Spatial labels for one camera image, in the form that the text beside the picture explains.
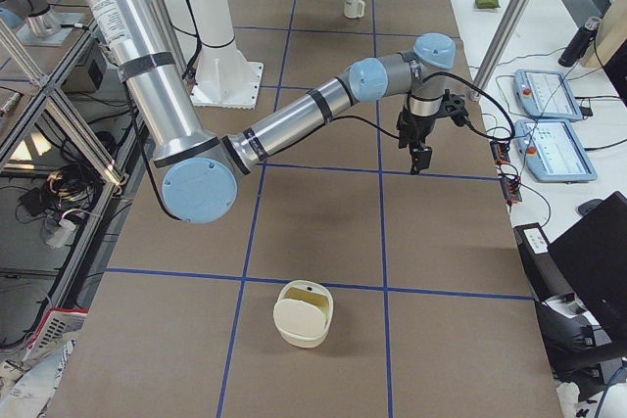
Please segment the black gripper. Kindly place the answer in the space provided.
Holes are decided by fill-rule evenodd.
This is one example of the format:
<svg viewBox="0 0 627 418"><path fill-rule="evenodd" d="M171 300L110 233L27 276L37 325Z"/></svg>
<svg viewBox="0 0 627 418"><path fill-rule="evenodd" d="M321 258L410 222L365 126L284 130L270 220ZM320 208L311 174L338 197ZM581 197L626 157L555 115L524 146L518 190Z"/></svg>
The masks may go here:
<svg viewBox="0 0 627 418"><path fill-rule="evenodd" d="M434 127L435 118L431 116L417 116L409 109L402 109L399 113L396 123L398 148L410 148L412 175L418 175L431 164L432 148L426 145L426 138Z"/></svg>

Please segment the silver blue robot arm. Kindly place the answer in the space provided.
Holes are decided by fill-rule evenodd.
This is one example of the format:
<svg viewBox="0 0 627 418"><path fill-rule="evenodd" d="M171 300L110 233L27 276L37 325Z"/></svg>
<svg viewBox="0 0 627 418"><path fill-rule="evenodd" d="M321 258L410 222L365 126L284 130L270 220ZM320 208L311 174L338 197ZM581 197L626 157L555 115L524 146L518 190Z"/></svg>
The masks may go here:
<svg viewBox="0 0 627 418"><path fill-rule="evenodd" d="M426 33L414 46L350 65L341 74L236 135L204 128L147 0L81 0L99 25L155 142L153 161L165 173L164 203L175 218L208 223L233 206L238 182L258 163L309 137L360 102L401 95L399 144L412 157L411 172L429 166L425 140L442 117L464 121L463 99L446 85L456 45Z"/></svg>

